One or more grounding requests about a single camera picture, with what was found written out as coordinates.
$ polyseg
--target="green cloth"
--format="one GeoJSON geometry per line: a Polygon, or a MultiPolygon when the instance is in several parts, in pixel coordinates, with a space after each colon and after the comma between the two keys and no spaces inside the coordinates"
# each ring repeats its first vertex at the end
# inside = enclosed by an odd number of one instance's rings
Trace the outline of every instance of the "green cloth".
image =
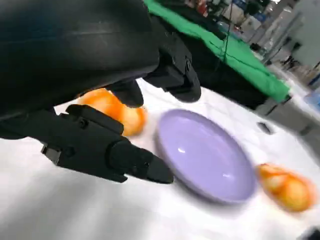
{"type": "MultiPolygon", "coordinates": [[[[220,40],[213,33],[205,30],[201,26],[165,8],[156,2],[156,0],[144,0],[144,3],[150,13],[161,17],[179,32],[197,39],[202,39],[214,55],[220,59],[224,58],[226,41],[220,40]]],[[[289,88],[265,68],[253,55],[249,46],[242,40],[237,40],[231,35],[229,36],[225,61],[226,64],[267,96],[272,97],[277,102],[281,102],[286,98],[289,88]]]]}

